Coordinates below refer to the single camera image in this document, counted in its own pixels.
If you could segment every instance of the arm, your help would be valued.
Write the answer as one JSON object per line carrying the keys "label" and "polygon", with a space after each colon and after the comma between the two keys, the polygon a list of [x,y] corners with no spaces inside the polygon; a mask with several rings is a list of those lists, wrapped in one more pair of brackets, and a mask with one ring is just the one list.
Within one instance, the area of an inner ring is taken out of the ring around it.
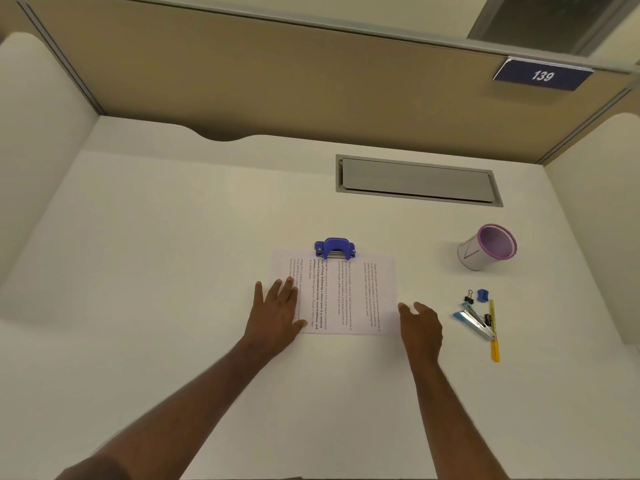
{"label": "arm", "polygon": [[438,364],[442,325],[436,312],[398,305],[404,347],[418,393],[422,423],[440,480],[508,480]]}
{"label": "arm", "polygon": [[278,293],[281,284],[277,280],[263,300],[262,285],[256,283],[244,337],[227,355],[59,479],[96,478],[95,472],[85,477],[77,468],[105,461],[116,464],[131,480],[179,479],[244,388],[307,324],[292,323],[298,298],[293,279],[288,278]]}

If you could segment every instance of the yellow highlighter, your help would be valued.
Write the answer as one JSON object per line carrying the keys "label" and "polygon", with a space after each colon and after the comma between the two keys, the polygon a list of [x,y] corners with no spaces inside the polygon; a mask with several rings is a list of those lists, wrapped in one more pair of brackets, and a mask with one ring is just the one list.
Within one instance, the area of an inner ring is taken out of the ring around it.
{"label": "yellow highlighter", "polygon": [[494,362],[500,362],[500,348],[498,347],[498,334],[495,330],[495,309],[493,300],[489,300],[489,313],[491,313],[491,330],[495,335],[495,340],[491,342],[491,358]]}

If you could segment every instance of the paper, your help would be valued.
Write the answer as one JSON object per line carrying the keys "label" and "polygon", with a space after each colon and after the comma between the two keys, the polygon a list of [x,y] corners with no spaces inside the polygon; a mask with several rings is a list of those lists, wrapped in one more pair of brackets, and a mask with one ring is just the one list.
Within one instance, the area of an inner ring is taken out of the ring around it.
{"label": "paper", "polygon": [[303,333],[399,333],[393,258],[358,253],[355,258],[317,258],[313,250],[274,250],[271,283],[292,276],[298,287],[296,320]]}

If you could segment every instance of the cylindrical container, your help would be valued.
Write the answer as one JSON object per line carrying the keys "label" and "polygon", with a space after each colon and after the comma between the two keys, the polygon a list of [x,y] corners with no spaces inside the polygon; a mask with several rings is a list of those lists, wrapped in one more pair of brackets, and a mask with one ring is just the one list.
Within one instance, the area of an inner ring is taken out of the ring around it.
{"label": "cylindrical container", "polygon": [[512,233],[498,224],[485,224],[458,246],[458,258],[469,269],[480,271],[493,262],[513,258],[517,250]]}

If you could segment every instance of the number 139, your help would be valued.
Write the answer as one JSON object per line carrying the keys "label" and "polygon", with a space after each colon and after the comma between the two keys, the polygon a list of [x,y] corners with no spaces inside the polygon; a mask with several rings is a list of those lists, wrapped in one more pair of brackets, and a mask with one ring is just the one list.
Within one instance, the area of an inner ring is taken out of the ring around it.
{"label": "number 139", "polygon": [[546,70],[539,70],[535,74],[533,74],[532,80],[544,80],[549,81],[555,76],[554,72],[547,72]]}

